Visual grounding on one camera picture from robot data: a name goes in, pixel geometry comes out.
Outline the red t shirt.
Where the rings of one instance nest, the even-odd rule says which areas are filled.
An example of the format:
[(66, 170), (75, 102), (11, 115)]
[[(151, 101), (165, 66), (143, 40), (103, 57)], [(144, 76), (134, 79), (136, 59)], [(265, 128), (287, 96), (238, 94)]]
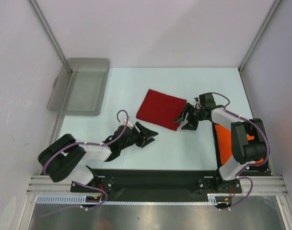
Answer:
[(149, 89), (136, 114), (136, 118), (176, 131), (180, 124), (175, 123), (175, 120), (186, 104), (186, 99)]

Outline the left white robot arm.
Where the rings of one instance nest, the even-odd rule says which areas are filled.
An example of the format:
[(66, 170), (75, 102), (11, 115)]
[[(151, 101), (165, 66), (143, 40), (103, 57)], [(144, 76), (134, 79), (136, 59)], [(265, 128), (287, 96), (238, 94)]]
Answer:
[(155, 141), (158, 132), (139, 122), (123, 122), (117, 130), (101, 143), (77, 142), (71, 134), (65, 134), (38, 156), (42, 174), (55, 183), (70, 179), (87, 191), (98, 187), (98, 179), (87, 162), (110, 162), (118, 158), (122, 150), (133, 145), (144, 148)]

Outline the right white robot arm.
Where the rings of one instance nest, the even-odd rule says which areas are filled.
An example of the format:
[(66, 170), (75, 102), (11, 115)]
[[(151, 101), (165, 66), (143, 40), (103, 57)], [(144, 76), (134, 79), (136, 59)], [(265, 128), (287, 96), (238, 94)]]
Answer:
[(183, 130), (196, 130), (200, 121), (211, 121), (231, 132), (231, 157), (220, 166), (212, 180), (218, 192), (225, 192), (231, 181), (248, 167), (261, 165), (269, 158), (269, 142), (263, 121), (259, 118), (246, 119), (226, 110), (223, 105), (191, 105), (187, 103), (175, 123), (187, 121)]

